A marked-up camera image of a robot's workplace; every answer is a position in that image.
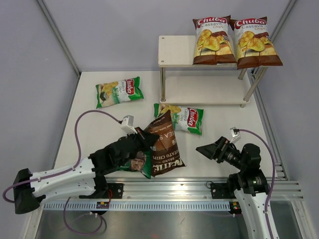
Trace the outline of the brown Kettle sea salt bag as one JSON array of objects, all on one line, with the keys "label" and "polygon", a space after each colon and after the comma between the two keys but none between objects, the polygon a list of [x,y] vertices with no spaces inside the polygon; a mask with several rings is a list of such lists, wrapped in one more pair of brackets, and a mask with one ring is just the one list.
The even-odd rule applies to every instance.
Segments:
[{"label": "brown Kettle sea salt bag", "polygon": [[178,149],[170,110],[153,120],[145,131],[159,136],[151,147],[153,177],[185,166]]}]

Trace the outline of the brown Chuba bag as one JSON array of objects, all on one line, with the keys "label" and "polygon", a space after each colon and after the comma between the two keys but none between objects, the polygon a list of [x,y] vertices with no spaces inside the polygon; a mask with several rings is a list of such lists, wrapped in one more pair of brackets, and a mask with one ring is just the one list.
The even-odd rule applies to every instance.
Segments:
[{"label": "brown Chuba bag", "polygon": [[238,69],[283,65],[270,39],[266,16],[231,19],[229,24],[234,31]]},{"label": "brown Chuba bag", "polygon": [[209,16],[193,19],[196,29],[194,65],[217,65],[236,63],[228,27],[231,16]]}]

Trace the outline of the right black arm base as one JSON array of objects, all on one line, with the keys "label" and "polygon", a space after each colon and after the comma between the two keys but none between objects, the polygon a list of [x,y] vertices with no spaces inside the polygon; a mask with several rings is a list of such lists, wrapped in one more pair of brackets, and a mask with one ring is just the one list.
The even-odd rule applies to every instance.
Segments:
[{"label": "right black arm base", "polygon": [[231,192],[226,183],[210,184],[212,199],[235,199],[235,195]]}]

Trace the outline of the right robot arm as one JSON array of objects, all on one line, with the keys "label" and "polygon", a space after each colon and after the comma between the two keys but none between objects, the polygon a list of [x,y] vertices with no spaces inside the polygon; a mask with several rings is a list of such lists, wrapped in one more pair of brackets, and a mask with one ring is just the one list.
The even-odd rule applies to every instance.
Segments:
[{"label": "right robot arm", "polygon": [[217,163],[227,162],[239,172],[229,175],[225,183],[207,182],[213,199],[236,199],[234,213],[241,213],[251,239],[277,239],[279,234],[272,215],[270,197],[272,187],[260,168],[259,146],[247,143],[242,150],[225,137],[199,146],[196,151]]}]

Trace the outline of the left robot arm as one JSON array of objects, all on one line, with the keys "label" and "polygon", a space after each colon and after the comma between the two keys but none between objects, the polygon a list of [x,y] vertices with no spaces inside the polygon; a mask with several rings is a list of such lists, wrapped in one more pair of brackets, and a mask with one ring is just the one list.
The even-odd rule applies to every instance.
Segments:
[{"label": "left robot arm", "polygon": [[64,197],[103,198],[108,192],[105,175],[117,171],[140,151],[149,150],[159,136],[140,129],[83,158],[74,166],[32,173],[20,170],[13,183],[14,210],[32,212]]}]

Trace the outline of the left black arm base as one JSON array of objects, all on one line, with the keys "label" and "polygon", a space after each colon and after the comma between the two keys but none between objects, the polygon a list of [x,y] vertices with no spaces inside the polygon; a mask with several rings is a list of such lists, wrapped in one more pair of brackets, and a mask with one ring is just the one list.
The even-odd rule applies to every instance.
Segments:
[{"label": "left black arm base", "polygon": [[123,183],[108,183],[108,190],[106,192],[107,198],[122,199],[124,191]]}]

